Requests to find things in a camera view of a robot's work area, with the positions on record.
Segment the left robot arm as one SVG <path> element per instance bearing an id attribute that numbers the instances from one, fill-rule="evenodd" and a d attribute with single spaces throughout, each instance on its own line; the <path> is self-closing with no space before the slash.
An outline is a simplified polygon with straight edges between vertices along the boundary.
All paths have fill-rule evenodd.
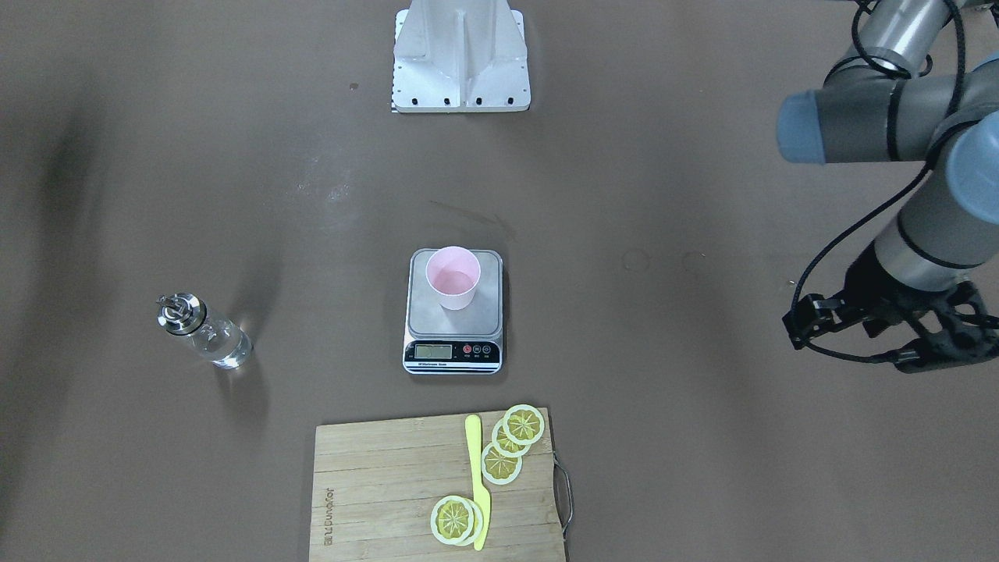
<path id="1" fill-rule="evenodd" d="M 796 343 L 861 325 L 869 337 L 944 322 L 966 276 L 997 256 L 997 58 L 969 68 L 964 11 L 978 1 L 861 1 L 851 46 L 822 86 L 784 100 L 788 162 L 921 162 L 904 205 L 847 270 L 829 303 L 795 299 Z"/>

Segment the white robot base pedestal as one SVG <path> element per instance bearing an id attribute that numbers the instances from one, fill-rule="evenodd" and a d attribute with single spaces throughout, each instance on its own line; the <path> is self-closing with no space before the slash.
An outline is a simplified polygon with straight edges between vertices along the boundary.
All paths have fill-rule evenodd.
<path id="1" fill-rule="evenodd" d="M 396 113 L 531 107 L 524 14 L 507 1 L 413 1 L 393 23 Z"/>

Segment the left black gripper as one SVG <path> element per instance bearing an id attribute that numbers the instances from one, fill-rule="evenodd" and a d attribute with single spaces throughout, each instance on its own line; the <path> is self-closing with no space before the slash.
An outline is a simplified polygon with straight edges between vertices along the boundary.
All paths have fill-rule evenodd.
<path id="1" fill-rule="evenodd" d="M 920 320 L 930 305 L 953 290 L 922 290 L 895 279 L 879 261 L 870 243 L 847 269 L 843 287 L 843 324 L 863 324 L 867 333 L 882 333 L 902 323 Z"/>

